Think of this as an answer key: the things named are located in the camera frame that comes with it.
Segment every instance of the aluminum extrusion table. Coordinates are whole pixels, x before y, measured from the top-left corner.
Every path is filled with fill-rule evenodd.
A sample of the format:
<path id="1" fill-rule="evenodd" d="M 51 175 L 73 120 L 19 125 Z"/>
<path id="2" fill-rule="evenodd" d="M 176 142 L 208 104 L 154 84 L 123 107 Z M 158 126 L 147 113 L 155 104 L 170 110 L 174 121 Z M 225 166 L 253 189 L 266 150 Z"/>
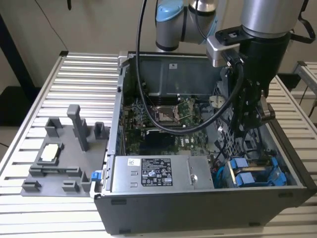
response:
<path id="1" fill-rule="evenodd" d="M 0 235 L 18 238 L 109 237 L 92 198 L 22 197 L 28 175 L 46 135 L 48 117 L 66 115 L 69 104 L 79 104 L 87 124 L 110 126 L 117 84 L 116 55 L 69 53 L 60 56 L 34 105 L 0 163 Z M 268 102 L 299 157 L 317 183 L 317 130 L 276 77 Z M 317 196 L 303 206 L 281 212 L 264 228 L 146 234 L 144 237 L 317 237 Z"/>

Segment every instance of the black cable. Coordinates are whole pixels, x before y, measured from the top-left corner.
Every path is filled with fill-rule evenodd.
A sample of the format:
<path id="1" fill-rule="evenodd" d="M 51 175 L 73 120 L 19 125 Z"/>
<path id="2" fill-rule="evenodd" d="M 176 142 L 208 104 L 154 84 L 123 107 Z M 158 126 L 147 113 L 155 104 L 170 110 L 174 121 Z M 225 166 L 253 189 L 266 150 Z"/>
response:
<path id="1" fill-rule="evenodd" d="M 8 145 L 6 145 L 6 144 L 3 144 L 3 143 L 1 143 L 1 142 L 0 142 L 0 145 L 2 145 L 2 146 L 4 146 L 4 147 L 7 147 L 7 148 L 9 148 L 9 146 L 8 146 Z"/>
<path id="2" fill-rule="evenodd" d="M 199 33 L 201 34 L 201 36 L 205 40 L 207 40 L 207 36 L 203 33 L 202 29 L 200 28 L 199 22 L 198 22 L 198 0 L 196 1 L 196 7 L 195 7 L 195 21 L 196 21 L 196 26 L 197 26 Z"/>
<path id="3" fill-rule="evenodd" d="M 246 152 L 247 152 L 247 153 L 258 152 L 258 149 L 246 150 Z M 245 155 L 245 152 L 239 153 L 239 156 L 243 156 L 243 155 Z"/>
<path id="4" fill-rule="evenodd" d="M 157 3 L 155 4 L 155 15 L 154 15 L 155 26 L 157 26 L 158 3 L 159 3 L 159 0 L 157 0 Z"/>
<path id="5" fill-rule="evenodd" d="M 223 134 L 223 140 L 224 140 L 224 142 L 223 142 L 223 147 L 220 149 L 220 151 L 219 151 L 217 157 L 215 158 L 215 160 L 217 160 L 221 154 L 222 154 L 223 157 L 225 158 L 224 149 L 225 149 L 226 146 L 227 146 L 227 139 L 226 139 L 226 136 L 225 136 L 224 134 Z"/>
<path id="6" fill-rule="evenodd" d="M 138 81 L 138 86 L 139 86 L 139 91 L 140 91 L 140 96 L 142 99 L 142 103 L 144 105 L 144 109 L 151 121 L 151 123 L 156 126 L 157 128 L 161 129 L 162 131 L 165 131 L 170 134 L 174 135 L 184 135 L 184 134 L 189 134 L 189 133 L 194 133 L 196 131 L 199 131 L 201 129 L 204 129 L 205 127 L 209 126 L 211 123 L 213 123 L 217 118 L 219 118 L 220 115 L 222 115 L 227 108 L 231 105 L 232 101 L 235 100 L 236 96 L 238 95 L 240 88 L 243 83 L 244 79 L 244 71 L 243 71 L 243 66 L 240 63 L 236 64 L 236 69 L 238 70 L 238 79 L 237 83 L 229 96 L 228 100 L 222 105 L 222 107 L 215 113 L 213 114 L 209 119 L 204 121 L 198 126 L 192 127 L 192 128 L 187 128 L 187 129 L 172 129 L 172 128 L 167 128 L 162 126 L 160 123 L 158 123 L 155 119 L 153 119 L 152 115 L 149 112 L 149 109 L 147 107 L 147 103 L 144 97 L 144 92 L 142 88 L 142 83 L 141 83 L 141 71 L 140 71 L 140 39 L 141 39 L 141 29 L 142 29 L 142 23 L 143 23 L 143 16 L 144 16 L 144 11 L 146 7 L 147 0 L 143 0 L 142 8 L 141 8 L 141 13 L 140 13 L 140 18 L 139 18 L 139 24 L 138 24 L 138 32 L 137 32 L 137 42 L 136 42 L 136 71 L 137 71 L 137 81 Z"/>
<path id="7" fill-rule="evenodd" d="M 304 93 L 303 93 L 303 95 L 302 95 L 302 98 L 301 98 L 301 100 L 300 100 L 300 102 L 299 102 L 299 106 L 302 104 L 302 101 L 303 101 L 303 98 L 304 98 L 304 96 L 305 96 L 305 94 L 306 94 L 306 92 L 307 92 L 307 89 L 308 89 L 308 86 L 306 87 L 306 89 L 305 89 L 305 91 L 304 91 Z"/>
<path id="8" fill-rule="evenodd" d="M 311 116 L 313 115 L 314 110 L 315 110 L 315 107 L 312 107 L 311 112 L 310 112 L 309 115 L 308 115 L 309 118 L 311 118 Z"/>
<path id="9" fill-rule="evenodd" d="M 46 20 L 48 21 L 49 25 L 51 26 L 52 30 L 55 32 L 55 34 L 57 35 L 57 37 L 60 39 L 60 41 L 63 43 L 64 47 L 66 48 L 66 50 L 68 51 L 67 46 L 65 45 L 64 41 L 61 39 L 61 37 L 59 36 L 59 34 L 55 31 L 54 27 L 52 26 L 49 18 L 46 16 L 45 12 L 43 11 L 43 9 L 41 8 L 40 4 L 38 3 L 37 0 L 34 0 L 35 3 L 39 6 L 40 10 L 42 11 L 43 15 L 45 16 Z"/>

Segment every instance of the motherboard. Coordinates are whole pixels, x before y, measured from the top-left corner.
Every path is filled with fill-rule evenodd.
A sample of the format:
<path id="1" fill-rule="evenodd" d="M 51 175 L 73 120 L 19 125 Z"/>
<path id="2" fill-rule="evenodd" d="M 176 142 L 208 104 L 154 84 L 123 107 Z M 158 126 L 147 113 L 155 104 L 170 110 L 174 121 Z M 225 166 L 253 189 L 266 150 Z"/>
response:
<path id="1" fill-rule="evenodd" d="M 148 105 L 153 118 L 170 128 L 198 125 L 202 121 L 199 104 L 192 97 L 179 97 L 174 106 Z M 205 130 L 175 136 L 156 128 L 146 115 L 143 104 L 135 100 L 124 107 L 126 155 L 190 155 L 210 154 Z"/>

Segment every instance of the warning label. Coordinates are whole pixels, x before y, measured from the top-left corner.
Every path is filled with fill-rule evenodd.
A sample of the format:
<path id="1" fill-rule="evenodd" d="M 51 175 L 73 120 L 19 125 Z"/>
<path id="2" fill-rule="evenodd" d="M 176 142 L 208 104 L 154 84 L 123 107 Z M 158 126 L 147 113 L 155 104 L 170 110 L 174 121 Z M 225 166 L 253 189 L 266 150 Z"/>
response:
<path id="1" fill-rule="evenodd" d="M 170 159 L 142 159 L 143 186 L 173 186 Z"/>

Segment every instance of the blue latch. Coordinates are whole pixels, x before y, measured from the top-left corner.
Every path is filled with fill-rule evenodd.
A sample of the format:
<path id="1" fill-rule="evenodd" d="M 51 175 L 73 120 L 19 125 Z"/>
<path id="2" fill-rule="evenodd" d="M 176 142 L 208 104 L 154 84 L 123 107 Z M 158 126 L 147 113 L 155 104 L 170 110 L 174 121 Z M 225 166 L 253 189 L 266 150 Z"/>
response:
<path id="1" fill-rule="evenodd" d="M 101 181 L 102 173 L 101 172 L 93 172 L 91 174 L 91 181 Z"/>

